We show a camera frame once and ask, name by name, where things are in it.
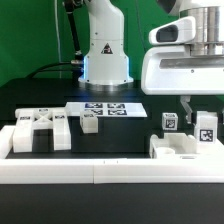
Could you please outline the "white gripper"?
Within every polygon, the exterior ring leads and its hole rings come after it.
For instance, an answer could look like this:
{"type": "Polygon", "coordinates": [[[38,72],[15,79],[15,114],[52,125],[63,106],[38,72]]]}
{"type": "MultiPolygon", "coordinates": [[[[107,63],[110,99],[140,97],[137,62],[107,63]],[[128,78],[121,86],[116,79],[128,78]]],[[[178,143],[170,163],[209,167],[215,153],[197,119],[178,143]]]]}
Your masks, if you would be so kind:
{"type": "Polygon", "coordinates": [[[184,95],[180,103],[191,124],[189,95],[224,94],[224,57],[192,57],[186,45],[151,48],[143,60],[141,88],[147,95],[184,95]]]}

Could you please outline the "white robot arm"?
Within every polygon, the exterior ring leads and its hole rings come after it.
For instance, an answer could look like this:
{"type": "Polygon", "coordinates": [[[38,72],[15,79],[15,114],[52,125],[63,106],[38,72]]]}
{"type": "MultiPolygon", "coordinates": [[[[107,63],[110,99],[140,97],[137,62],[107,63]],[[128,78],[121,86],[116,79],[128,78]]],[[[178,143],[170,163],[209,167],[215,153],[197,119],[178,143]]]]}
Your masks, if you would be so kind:
{"type": "MultiPolygon", "coordinates": [[[[192,95],[224,94],[224,0],[156,0],[177,19],[150,31],[141,89],[179,95],[186,110],[192,95]]],[[[83,86],[113,90],[129,85],[124,16],[110,0],[64,0],[83,86]]]]}

